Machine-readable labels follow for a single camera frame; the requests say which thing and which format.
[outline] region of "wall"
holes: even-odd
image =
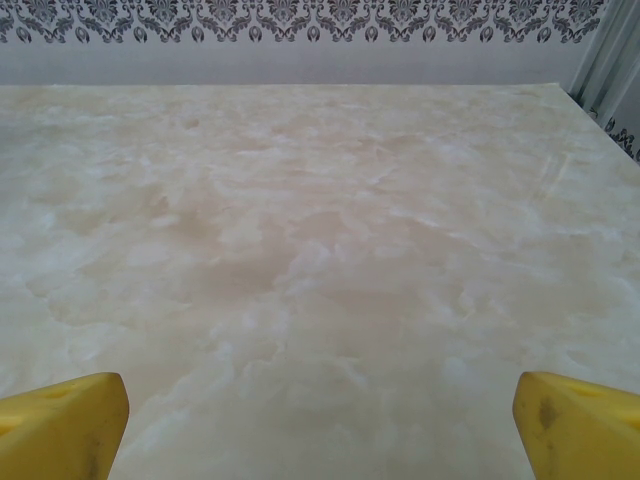
[[[603,0],[0,0],[0,83],[567,87]]]
[[[622,102],[605,128],[620,147],[640,163],[640,73],[626,91]]]

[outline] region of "yellow clamp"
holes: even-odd
[[[128,417],[116,373],[0,400],[0,478],[105,480]]]
[[[524,373],[513,417],[537,480],[640,479],[640,397]]]

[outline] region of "dark stain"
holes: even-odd
[[[100,453],[100,449],[102,448],[102,442],[100,440],[96,440],[95,438],[89,437],[87,440],[89,444],[89,452],[87,455],[87,474],[85,475],[86,480],[99,480],[100,475],[100,462],[98,461],[98,456]]]
[[[184,127],[187,129],[196,128],[198,125],[200,125],[200,120],[198,120],[197,118],[190,118],[189,120],[184,122]]]
[[[555,474],[556,474],[556,463],[557,463],[557,456],[556,456],[556,449],[553,446],[553,443],[551,442],[547,442],[547,475],[549,476],[549,478],[556,478]]]
[[[89,463],[87,467],[87,480],[97,480],[100,473],[100,466],[98,465],[98,457],[93,454],[89,457]]]
[[[553,406],[553,402],[549,397],[543,398],[540,402],[540,410],[538,411],[538,420],[545,430],[549,430],[558,418],[558,412]]]

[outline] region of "stone countertop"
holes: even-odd
[[[640,168],[555,85],[0,88],[0,395],[120,372],[110,480],[533,478],[640,392]]]

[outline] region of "gray ornamental pattern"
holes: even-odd
[[[605,0],[0,0],[0,43],[579,43]]]
[[[615,119],[609,120],[609,123],[604,129],[605,132],[609,134],[611,139],[618,144],[624,152],[633,158],[636,163],[640,165],[640,146],[634,146],[633,142],[635,141],[635,135],[629,133],[626,128],[617,129]]]

